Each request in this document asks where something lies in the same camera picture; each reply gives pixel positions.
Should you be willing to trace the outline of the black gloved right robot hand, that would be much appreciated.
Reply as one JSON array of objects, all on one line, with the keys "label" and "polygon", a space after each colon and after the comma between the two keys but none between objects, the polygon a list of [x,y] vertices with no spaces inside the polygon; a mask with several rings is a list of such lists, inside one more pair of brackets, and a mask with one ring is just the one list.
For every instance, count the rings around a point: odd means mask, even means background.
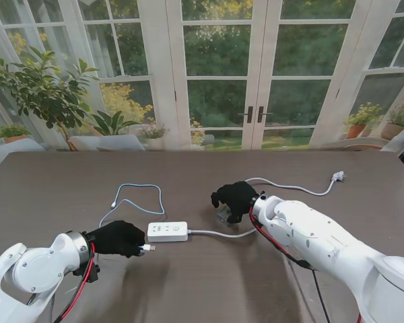
[{"label": "black gloved right robot hand", "polygon": [[227,222],[235,224],[240,223],[242,216],[250,212],[250,208],[258,197],[259,194],[250,184],[239,181],[225,184],[211,193],[211,204],[215,208],[218,208],[220,204],[225,204],[230,210]]}]

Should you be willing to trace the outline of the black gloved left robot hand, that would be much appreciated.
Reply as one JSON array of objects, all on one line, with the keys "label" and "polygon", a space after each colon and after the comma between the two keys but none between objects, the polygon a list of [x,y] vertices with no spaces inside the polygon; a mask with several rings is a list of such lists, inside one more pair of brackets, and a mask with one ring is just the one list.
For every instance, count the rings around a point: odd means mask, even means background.
[{"label": "black gloved left robot hand", "polygon": [[132,223],[113,221],[88,233],[98,254],[117,254],[130,258],[140,256],[145,233]]}]

